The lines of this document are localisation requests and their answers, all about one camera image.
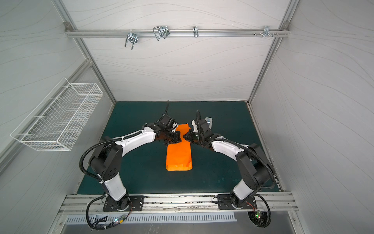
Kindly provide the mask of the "orange wrapping paper sheet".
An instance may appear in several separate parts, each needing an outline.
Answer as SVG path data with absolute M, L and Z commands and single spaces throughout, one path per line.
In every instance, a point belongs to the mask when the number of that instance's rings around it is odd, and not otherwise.
M 181 142 L 171 144 L 167 147 L 167 171 L 189 171 L 193 168 L 191 143 L 183 138 L 190 129 L 188 124 L 181 124 L 176 128 L 180 132 Z

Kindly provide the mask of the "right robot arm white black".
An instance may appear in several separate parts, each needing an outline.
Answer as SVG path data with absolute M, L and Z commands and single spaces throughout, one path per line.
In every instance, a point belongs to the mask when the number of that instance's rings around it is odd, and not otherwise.
M 258 191 L 273 189 L 277 185 L 273 167 L 258 145 L 239 144 L 211 131 L 203 134 L 190 130 L 183 138 L 237 162 L 241 180 L 230 192 L 230 200 L 235 208 L 243 207 L 246 200 L 253 199 Z

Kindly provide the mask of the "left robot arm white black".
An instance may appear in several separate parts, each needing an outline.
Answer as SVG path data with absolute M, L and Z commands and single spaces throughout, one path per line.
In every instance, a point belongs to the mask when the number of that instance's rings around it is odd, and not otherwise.
M 122 158 L 130 151 L 156 140 L 162 140 L 166 145 L 180 143 L 181 133 L 176 130 L 177 126 L 175 124 L 171 128 L 165 128 L 152 123 L 125 136 L 106 137 L 83 153 L 79 169 L 97 180 L 117 209 L 124 210 L 129 203 L 129 194 L 120 177 Z

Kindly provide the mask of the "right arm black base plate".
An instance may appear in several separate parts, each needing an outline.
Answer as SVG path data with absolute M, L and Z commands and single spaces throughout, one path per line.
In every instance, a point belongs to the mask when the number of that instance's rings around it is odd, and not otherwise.
M 219 210 L 257 210 L 257 203 L 251 196 L 239 200 L 231 194 L 218 194 L 212 202 L 218 205 Z

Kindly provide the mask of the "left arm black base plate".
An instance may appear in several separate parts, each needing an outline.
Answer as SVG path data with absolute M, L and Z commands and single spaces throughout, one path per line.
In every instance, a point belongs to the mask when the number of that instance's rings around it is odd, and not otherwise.
M 113 200 L 111 197 L 107 197 L 103 211 L 104 212 L 128 212 L 142 211 L 143 209 L 144 196 L 125 196 L 119 201 Z

